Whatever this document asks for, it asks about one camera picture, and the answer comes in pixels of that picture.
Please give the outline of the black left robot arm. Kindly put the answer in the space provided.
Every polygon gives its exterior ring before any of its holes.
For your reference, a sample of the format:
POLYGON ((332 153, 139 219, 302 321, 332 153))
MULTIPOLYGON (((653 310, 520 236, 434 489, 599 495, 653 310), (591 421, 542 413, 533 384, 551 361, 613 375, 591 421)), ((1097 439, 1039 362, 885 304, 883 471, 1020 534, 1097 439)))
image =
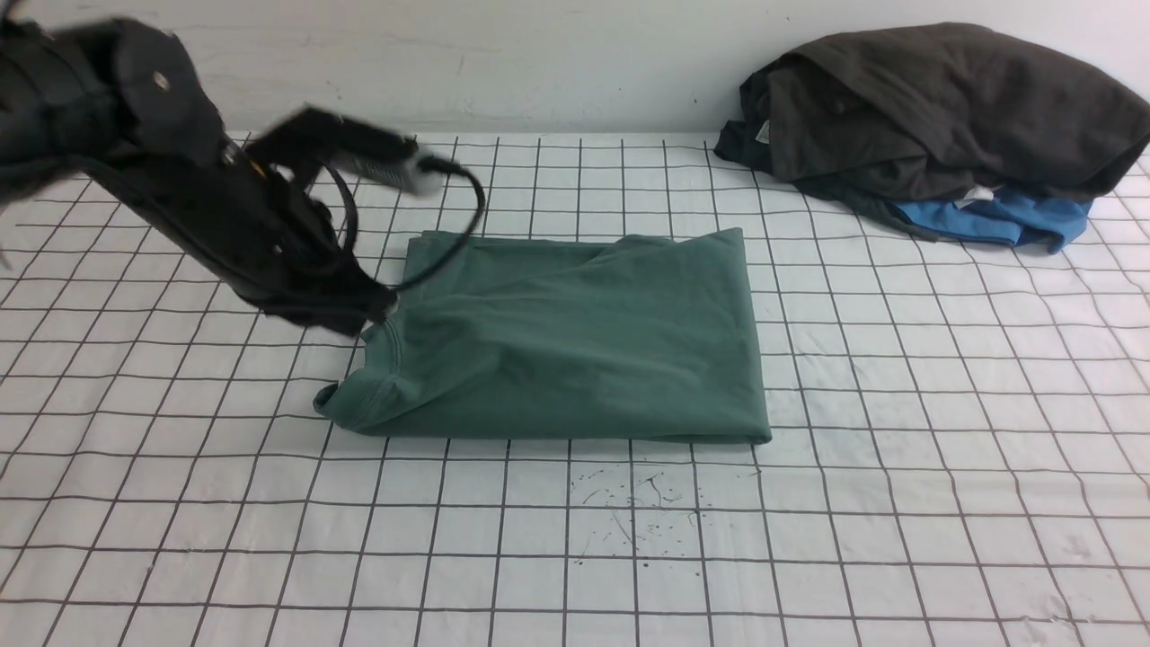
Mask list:
POLYGON ((402 163, 402 137, 304 107, 238 145, 181 40, 133 18, 3 18, 1 102, 5 208, 85 174, 264 315, 358 336, 394 310, 356 261, 353 201, 339 238, 308 190, 354 159, 402 163))

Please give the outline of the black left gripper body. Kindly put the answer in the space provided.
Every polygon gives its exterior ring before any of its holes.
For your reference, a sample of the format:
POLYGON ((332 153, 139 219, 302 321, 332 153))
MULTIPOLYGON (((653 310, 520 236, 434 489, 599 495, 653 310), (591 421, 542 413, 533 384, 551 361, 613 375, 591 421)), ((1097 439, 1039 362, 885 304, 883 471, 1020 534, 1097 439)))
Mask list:
POLYGON ((356 239, 337 238, 322 202, 245 161, 132 155, 100 164, 99 182, 271 318, 354 337, 398 303, 394 288, 361 269, 356 239))

